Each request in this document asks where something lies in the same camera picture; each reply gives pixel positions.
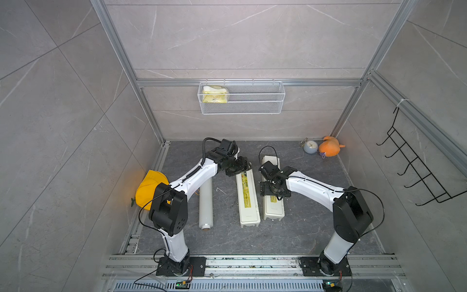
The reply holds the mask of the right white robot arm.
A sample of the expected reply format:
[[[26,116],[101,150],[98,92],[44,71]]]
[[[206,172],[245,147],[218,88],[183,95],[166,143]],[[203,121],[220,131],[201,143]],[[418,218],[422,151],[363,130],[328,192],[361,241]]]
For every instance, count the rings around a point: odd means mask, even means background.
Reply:
[[[356,187],[344,189],[312,179],[293,167],[278,168],[265,162],[259,168],[265,179],[260,183],[260,195],[278,200],[293,192],[304,195],[333,213],[334,233],[319,256],[320,270],[333,275],[349,250],[364,235],[373,222],[373,214]]]

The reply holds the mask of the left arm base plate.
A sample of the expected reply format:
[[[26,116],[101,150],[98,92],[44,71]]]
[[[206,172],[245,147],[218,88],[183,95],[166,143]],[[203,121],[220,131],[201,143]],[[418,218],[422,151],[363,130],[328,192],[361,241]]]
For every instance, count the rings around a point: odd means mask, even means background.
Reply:
[[[206,270],[206,257],[188,256],[182,259],[181,262],[175,262],[164,256],[159,259],[159,268],[156,272],[157,276],[193,276],[203,277]]]

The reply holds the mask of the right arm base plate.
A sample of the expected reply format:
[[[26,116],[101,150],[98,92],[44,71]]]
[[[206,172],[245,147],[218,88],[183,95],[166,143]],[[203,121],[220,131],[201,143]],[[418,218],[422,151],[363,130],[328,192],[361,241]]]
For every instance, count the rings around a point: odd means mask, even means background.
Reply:
[[[299,266],[304,276],[352,276],[350,264],[344,257],[338,264],[334,264],[321,256],[300,257]]]

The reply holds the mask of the cream wrap dispenser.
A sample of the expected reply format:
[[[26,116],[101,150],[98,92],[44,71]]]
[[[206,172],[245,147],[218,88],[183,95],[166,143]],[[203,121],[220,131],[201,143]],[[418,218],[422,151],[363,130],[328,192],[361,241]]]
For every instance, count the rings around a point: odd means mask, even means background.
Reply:
[[[261,222],[253,171],[236,175],[240,226],[259,226]]]
[[[276,156],[265,155],[261,159],[260,195],[263,198],[263,219],[281,221],[285,216],[282,183],[280,177],[280,161]]]

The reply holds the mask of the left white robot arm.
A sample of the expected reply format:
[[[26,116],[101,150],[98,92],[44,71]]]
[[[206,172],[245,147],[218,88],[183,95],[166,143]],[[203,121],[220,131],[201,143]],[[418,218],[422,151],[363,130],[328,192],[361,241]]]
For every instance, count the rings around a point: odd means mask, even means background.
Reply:
[[[202,143],[200,161],[179,179],[159,183],[151,200],[148,218],[164,240],[164,263],[175,274],[189,268],[190,251],[183,229],[188,219],[188,201],[204,183],[221,171],[236,176],[251,169],[248,159],[239,155],[236,142],[207,137]]]

